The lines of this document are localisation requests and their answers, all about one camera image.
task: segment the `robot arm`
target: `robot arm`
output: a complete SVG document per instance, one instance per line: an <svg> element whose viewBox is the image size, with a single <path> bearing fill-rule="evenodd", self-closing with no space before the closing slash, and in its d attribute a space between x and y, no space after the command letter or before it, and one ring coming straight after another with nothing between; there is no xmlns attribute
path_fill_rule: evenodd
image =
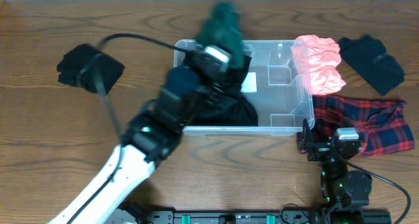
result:
<svg viewBox="0 0 419 224"><path fill-rule="evenodd" d="M194 114L222 94L219 83L224 79L230 55L215 46L189 54L189 66L169 71L154 108L143 109L131 120L122 144L115 147L99 174L50 223L106 221L179 145L182 129Z"/></svg>
<svg viewBox="0 0 419 224"><path fill-rule="evenodd" d="M101 192L73 220L73 223L103 223L118 205L141 182L151 176L155 170L154 162L145 162L145 154L133 145L115 147L109 160L97 176L87 185L78 197L50 223L68 223L77 210L106 182L109 174L115 169L120 153L122 162L113 181L109 182Z"/></svg>

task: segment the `black cloth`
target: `black cloth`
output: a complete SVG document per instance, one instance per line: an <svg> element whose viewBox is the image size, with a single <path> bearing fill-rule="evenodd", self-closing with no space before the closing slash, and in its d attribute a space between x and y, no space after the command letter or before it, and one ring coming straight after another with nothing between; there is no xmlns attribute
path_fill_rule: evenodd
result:
<svg viewBox="0 0 419 224"><path fill-rule="evenodd" d="M57 71L60 72L58 82L69 86L83 87L91 93L97 93L94 82L94 65L99 69L106 93L109 93L122 75L124 66L88 44L79 45L64 54L63 60L57 65Z"/></svg>
<svg viewBox="0 0 419 224"><path fill-rule="evenodd" d="M258 117L254 106L241 93L242 83L249 71L251 57L243 55L244 68L227 69L226 84L218 102L201 109L191 126L257 126ZM190 61L185 57L184 64Z"/></svg>
<svg viewBox="0 0 419 224"><path fill-rule="evenodd" d="M387 54L380 40L365 35L359 40L343 37L339 41L340 56L380 95L405 80L405 72L393 56Z"/></svg>

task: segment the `table surface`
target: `table surface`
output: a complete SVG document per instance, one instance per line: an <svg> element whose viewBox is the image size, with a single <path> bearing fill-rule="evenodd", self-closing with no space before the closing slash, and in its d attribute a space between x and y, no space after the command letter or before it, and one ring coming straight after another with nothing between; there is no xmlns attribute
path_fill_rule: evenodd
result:
<svg viewBox="0 0 419 224"><path fill-rule="evenodd" d="M169 43L192 39L215 1L10 1L0 18L0 222L45 223L90 182L118 144L97 96L57 82L56 65L81 43L133 32ZM402 99L419 138L419 0L240 0L246 39L299 35L358 38L369 33L403 66L405 82L380 97L351 67L337 94ZM122 124L154 98L173 52L133 39L106 53L125 66L110 93ZM169 159L129 197L178 210L279 210L322 201L320 167L298 154L296 138L185 136ZM404 223L419 219L419 152L352 161L403 186L412 197ZM406 199L375 179L370 207L395 221Z"/></svg>

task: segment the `red plaid shirt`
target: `red plaid shirt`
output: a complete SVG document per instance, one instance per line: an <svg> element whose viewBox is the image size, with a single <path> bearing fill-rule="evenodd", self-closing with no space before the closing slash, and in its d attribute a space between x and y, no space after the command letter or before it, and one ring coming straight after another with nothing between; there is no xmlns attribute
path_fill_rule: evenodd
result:
<svg viewBox="0 0 419 224"><path fill-rule="evenodd" d="M353 126L363 141L362 155L383 155L414 149L414 138L403 116L406 102L353 100L313 96L315 142L327 141L336 129Z"/></svg>

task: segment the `black wire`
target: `black wire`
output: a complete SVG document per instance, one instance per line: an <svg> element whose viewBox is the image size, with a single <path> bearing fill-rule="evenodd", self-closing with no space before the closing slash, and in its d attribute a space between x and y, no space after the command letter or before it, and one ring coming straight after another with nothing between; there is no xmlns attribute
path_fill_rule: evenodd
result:
<svg viewBox="0 0 419 224"><path fill-rule="evenodd" d="M146 37L146 36L138 35L138 34L133 34L133 33L116 33L116 34L107 36L99 42L99 44L96 46L96 48L101 50L106 42L108 42L112 39L121 38L121 37L142 39L144 41L149 41L149 42L154 43L156 45L160 45L162 47L166 47L166 48L169 48L169 49L172 49L172 50L178 50L178 51L181 51L181 52L190 52L189 50L186 50L184 48L175 47L175 46L170 45L168 43L164 43L162 41L159 41L159 40L156 40L156 39L153 39L153 38L150 38L150 37Z"/></svg>
<svg viewBox="0 0 419 224"><path fill-rule="evenodd" d="M308 217L308 215L307 214L305 214L303 211L302 211L302 209L300 208L300 206L298 206L298 205L296 205L296 204L294 204L294 203L288 203L288 204L286 204L286 205L284 205L284 206L282 206L282 208L281 208L281 210L280 210L280 218L282 219L282 221L285 223L285 224L290 224L288 221L286 221L283 217L282 217L282 210L286 207L286 206L288 206L288 205L294 205L294 206L296 206L299 210L300 210L300 212L303 214L303 216L304 217L306 217L307 218L307 222L305 222L305 223L309 223L310 222L310 217Z"/></svg>
<svg viewBox="0 0 419 224"><path fill-rule="evenodd" d="M398 185L398 184L396 184L396 183L394 183L394 182L390 181L389 179L384 178L384 177L382 177L382 176L380 176L380 175L378 175L378 174L375 174L374 172L370 172L370 171L368 171L368 170L365 170L365 169L363 169L363 168L361 168L361 167L358 167L358 166L356 166L355 164L353 164L353 163L351 163L351 162L347 161L346 159L344 159L344 158L342 157L342 155L340 155L340 154L339 154L339 152L337 151L336 147L334 147L333 149L335 150L335 152L336 152L336 154L337 154L338 158L339 158L342 162L346 163L347 165L351 166L352 168L355 168L355 169L357 169L357 170L359 170L359 171L361 171L361 172L363 172L363 173L365 173L365 174L368 174L368 175L370 175L370 176L373 176L373 177L375 177L375 178L378 178L378 179L380 179L380 180L382 180L382 181L384 181L384 182L386 182L386 183L388 183L388 184L390 184L390 185L393 185L394 187L398 188L401 192L403 192L403 194L405 194L406 199L407 199L407 204L406 204L405 211L401 214L401 216L399 217L399 219L398 219L398 220L397 220L394 224L398 224L398 223L400 223L400 222L401 222L401 221L402 221L402 220L406 217L406 215L407 215L407 213L409 212L409 209L410 209L410 203L411 203L411 201L410 201L410 195L408 194L408 192L407 192L407 191L406 191L403 187L401 187L400 185Z"/></svg>
<svg viewBox="0 0 419 224"><path fill-rule="evenodd" d="M157 45L161 45L173 50L178 50L181 52L189 52L189 50L185 50L183 48L179 48L179 47L175 47L172 45L169 45L168 43L164 43L162 41L158 41L156 39L152 39L150 37L146 37L143 35L138 35L138 34L131 34L131 33L117 33L114 35L110 35L108 37L105 37L104 39L102 39L99 44L96 46L96 48L98 50L102 50L103 47L105 46L106 42L112 40L112 39L116 39L116 38L120 38L120 37L131 37L131 38L136 38L136 39L143 39L145 41L149 41L152 42L154 44ZM118 162L117 165L115 166L115 169L112 171L112 173L109 175L109 177L106 179L106 181L102 184L101 187L99 187L99 189L97 191L95 191L95 193L93 193L93 195L73 214L73 216L69 219L69 221L67 222L67 224L71 224L74 220L76 220L76 218L81 214L81 212L83 212L83 210L97 197L97 195L107 186L107 184L111 181L113 181L113 178L115 177L115 174L118 172L119 170L119 166L122 162L122 158L123 158L123 141L122 141L122 131L121 131L121 127L120 127L120 123L118 121L118 117L117 117L117 113L115 112L115 108L113 107L113 104L111 102L111 100L109 99L109 97L106 94L106 90L105 90L105 84L103 83L103 78L100 75L100 70L99 67L95 64L96 60L101 56L101 54L97 54L95 55L83 68L81 73L79 73L79 75L77 76L77 84L80 87L81 83L80 83L80 78L81 75L87 71L87 69L91 68L92 66L94 67L94 83L96 86L96 90L98 91L99 95L102 98L102 101L104 102L108 114L112 120L113 126L115 127L115 130L117 132L118 135L118 139L119 139L119 143L120 143L120 150L119 150L119 158L118 158ZM151 104L153 104L154 101L148 101L145 106L143 106L143 109L147 109L148 107L150 107Z"/></svg>

